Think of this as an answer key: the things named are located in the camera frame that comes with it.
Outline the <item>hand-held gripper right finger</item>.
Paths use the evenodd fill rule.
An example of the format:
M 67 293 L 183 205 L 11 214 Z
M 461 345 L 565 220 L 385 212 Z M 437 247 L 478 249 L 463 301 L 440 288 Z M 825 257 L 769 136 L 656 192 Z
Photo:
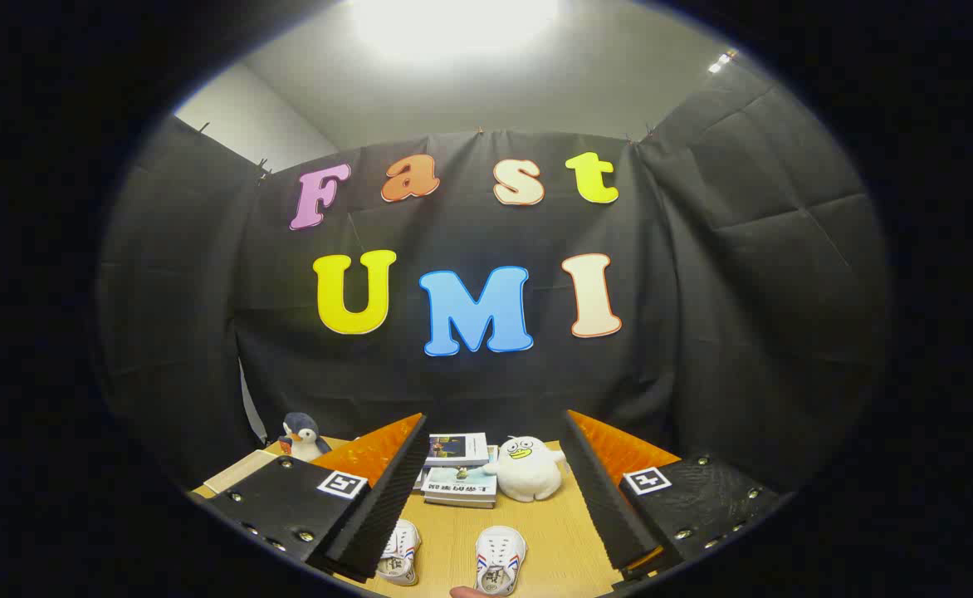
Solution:
M 681 458 L 571 409 L 564 421 L 562 450 L 624 582 L 718 551 L 786 499 L 711 452 Z

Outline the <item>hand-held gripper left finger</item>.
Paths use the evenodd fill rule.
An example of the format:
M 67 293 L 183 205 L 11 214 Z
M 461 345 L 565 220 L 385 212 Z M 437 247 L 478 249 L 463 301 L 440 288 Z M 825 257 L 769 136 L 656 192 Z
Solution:
M 311 462 L 269 453 L 202 506 L 282 559 L 365 582 L 421 473 L 425 424 L 412 414 Z

